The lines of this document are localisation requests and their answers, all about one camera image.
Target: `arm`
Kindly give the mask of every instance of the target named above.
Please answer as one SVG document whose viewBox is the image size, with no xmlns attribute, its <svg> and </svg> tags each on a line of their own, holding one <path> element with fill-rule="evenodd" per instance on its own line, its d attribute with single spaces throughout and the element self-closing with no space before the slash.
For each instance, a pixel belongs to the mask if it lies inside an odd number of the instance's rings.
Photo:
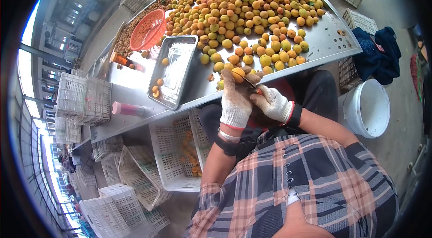
<svg viewBox="0 0 432 238">
<path fill-rule="evenodd" d="M 242 69 L 246 73 L 245 78 L 251 83 L 257 84 L 261 80 L 262 73 L 249 74 L 251 72 L 250 67 L 243 67 Z M 229 69 L 223 69 L 221 73 L 224 76 L 224 90 L 219 138 L 225 142 L 230 142 L 221 135 L 221 132 L 223 132 L 235 144 L 240 141 L 241 133 L 246 127 L 252 112 L 252 103 L 237 92 L 234 77 Z M 236 156 L 227 155 L 221 147 L 214 143 L 202 171 L 201 188 L 205 183 L 223 184 L 234 168 L 235 161 Z"/>
<path fill-rule="evenodd" d="M 220 130 L 233 137 L 240 137 L 242 132 L 242 130 L 232 129 L 222 123 L 220 124 Z M 223 184 L 226 177 L 234 168 L 235 160 L 236 156 L 225 155 L 222 148 L 214 143 L 210 149 L 210 153 L 206 160 L 206 165 L 204 166 L 204 170 L 202 172 L 201 186 L 203 186 L 204 183 Z"/>
<path fill-rule="evenodd" d="M 288 123 L 294 111 L 294 101 L 288 101 L 274 88 L 258 85 L 263 95 L 252 94 L 251 101 L 255 103 L 266 116 L 284 124 Z M 357 137 L 340 125 L 311 111 L 302 109 L 299 128 L 309 134 L 318 134 L 331 138 L 343 147 L 357 143 Z"/>
<path fill-rule="evenodd" d="M 359 142 L 359 139 L 341 124 L 319 116 L 305 108 L 301 112 L 299 128 L 309 134 L 326 136 L 343 147 Z"/>
</svg>

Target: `red plastic basket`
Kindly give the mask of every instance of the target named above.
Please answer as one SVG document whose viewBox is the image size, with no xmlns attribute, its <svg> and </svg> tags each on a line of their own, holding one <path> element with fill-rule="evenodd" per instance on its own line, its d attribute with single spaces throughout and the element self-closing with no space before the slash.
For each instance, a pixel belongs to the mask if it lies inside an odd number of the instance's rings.
<svg viewBox="0 0 432 238">
<path fill-rule="evenodd" d="M 130 36 L 130 49 L 132 51 L 147 50 L 165 34 L 165 11 L 154 10 L 139 21 Z"/>
</svg>

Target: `metal tray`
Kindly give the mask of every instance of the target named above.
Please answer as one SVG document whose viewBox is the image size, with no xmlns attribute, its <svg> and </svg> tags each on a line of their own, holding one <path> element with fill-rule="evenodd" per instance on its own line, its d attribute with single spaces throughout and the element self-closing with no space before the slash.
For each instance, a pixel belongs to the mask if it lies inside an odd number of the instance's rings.
<svg viewBox="0 0 432 238">
<path fill-rule="evenodd" d="M 197 44 L 198 37 L 196 35 L 167 36 L 162 41 L 161 50 L 148 86 L 147 95 L 150 99 L 172 111 L 178 108 L 191 60 L 197 50 Z M 164 58 L 168 58 L 168 66 L 162 64 Z M 163 79 L 164 83 L 159 87 L 160 95 L 155 98 L 152 88 L 157 85 L 158 79 Z"/>
</svg>

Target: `work glove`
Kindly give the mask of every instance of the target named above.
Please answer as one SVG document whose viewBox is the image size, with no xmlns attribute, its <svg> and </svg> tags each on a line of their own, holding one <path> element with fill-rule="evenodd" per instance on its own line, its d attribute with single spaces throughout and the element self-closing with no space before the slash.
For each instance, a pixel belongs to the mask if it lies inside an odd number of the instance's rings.
<svg viewBox="0 0 432 238">
<path fill-rule="evenodd" d="M 263 95 L 251 94 L 251 101 L 269 118 L 288 123 L 294 110 L 294 101 L 288 101 L 278 90 L 259 84 Z"/>
<path fill-rule="evenodd" d="M 245 72 L 245 78 L 252 84 L 257 84 L 263 77 L 262 72 L 256 74 L 250 74 L 250 67 L 243 67 Z M 249 101 L 247 94 L 247 83 L 238 85 L 236 84 L 234 77 L 229 69 L 222 69 L 221 74 L 223 75 L 224 89 L 222 95 L 222 116 L 220 122 L 224 123 L 230 128 L 243 130 L 246 127 L 249 116 L 252 112 L 252 103 Z"/>
</svg>

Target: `concrete floor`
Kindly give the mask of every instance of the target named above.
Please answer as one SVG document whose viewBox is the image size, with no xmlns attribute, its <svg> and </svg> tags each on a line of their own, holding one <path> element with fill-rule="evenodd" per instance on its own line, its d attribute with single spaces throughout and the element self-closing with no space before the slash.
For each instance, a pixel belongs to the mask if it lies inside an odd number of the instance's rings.
<svg viewBox="0 0 432 238">
<path fill-rule="evenodd" d="M 343 0 L 329 0 L 342 15 L 345 8 L 354 9 Z M 418 154 L 422 128 L 422 109 L 417 100 L 416 92 L 410 75 L 410 56 L 415 46 L 408 30 L 400 29 L 392 21 L 391 10 L 385 9 L 382 0 L 363 0 L 357 11 L 375 20 L 379 29 L 391 26 L 397 35 L 402 57 L 399 60 L 400 77 L 386 87 L 391 103 L 390 123 L 386 132 L 376 139 L 359 137 L 360 141 L 368 146 L 375 154 L 381 165 L 394 180 L 399 196 L 402 197 L 407 190 L 409 162 L 414 162 Z M 83 56 L 83 69 L 88 70 L 100 52 L 115 35 L 123 21 L 128 16 L 121 10 L 111 16 L 102 30 L 94 37 L 91 47 Z M 336 80 L 339 78 L 338 64 L 332 63 L 323 68 L 333 73 Z M 171 224 L 159 232 L 158 237 L 180 237 L 190 220 L 191 211 L 197 194 L 176 193 L 164 204 L 162 209 L 171 220 Z"/>
</svg>

